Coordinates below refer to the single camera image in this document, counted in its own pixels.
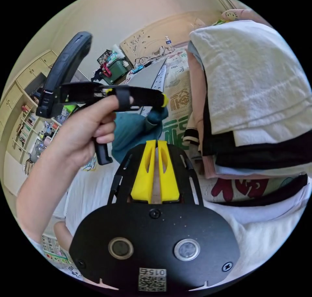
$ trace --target water bottle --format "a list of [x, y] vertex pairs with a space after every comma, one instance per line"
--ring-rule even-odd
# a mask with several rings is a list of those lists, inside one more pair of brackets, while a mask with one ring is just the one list
[[172, 46], [171, 40], [168, 38], [168, 36], [165, 36], [165, 38], [166, 38], [167, 48], [169, 49], [170, 52], [173, 52], [174, 48]]

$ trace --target storage box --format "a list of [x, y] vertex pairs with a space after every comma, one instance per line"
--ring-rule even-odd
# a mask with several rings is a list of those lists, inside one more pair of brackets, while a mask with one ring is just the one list
[[102, 78], [109, 84], [112, 85], [114, 82], [120, 77], [124, 76], [128, 71], [123, 66], [123, 59], [116, 60], [113, 64], [111, 64], [108, 69], [111, 71], [111, 77], [107, 77], [102, 75]]

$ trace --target screw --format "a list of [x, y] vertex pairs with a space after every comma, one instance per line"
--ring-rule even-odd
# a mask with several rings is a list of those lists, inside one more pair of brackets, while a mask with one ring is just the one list
[[85, 262], [81, 259], [77, 260], [77, 267], [81, 268], [81, 269], [85, 269]]
[[160, 217], [161, 212], [158, 209], [152, 209], [149, 212], [149, 216], [153, 219], [158, 219]]
[[233, 263], [232, 262], [227, 262], [223, 267], [222, 267], [222, 271], [223, 272], [227, 272], [229, 270], [232, 269]]

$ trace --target qr code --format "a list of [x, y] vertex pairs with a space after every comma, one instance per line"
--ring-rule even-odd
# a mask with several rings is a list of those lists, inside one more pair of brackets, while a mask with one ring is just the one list
[[166, 291], [167, 272], [165, 269], [139, 270], [139, 291]]

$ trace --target headboard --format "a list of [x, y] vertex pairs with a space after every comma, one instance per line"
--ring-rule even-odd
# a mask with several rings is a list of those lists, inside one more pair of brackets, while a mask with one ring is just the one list
[[164, 18], [132, 34], [120, 43], [120, 48], [134, 64], [136, 58], [149, 57], [161, 46], [166, 46], [165, 36], [173, 45], [183, 44], [189, 41], [191, 31], [218, 21], [222, 12], [190, 11]]

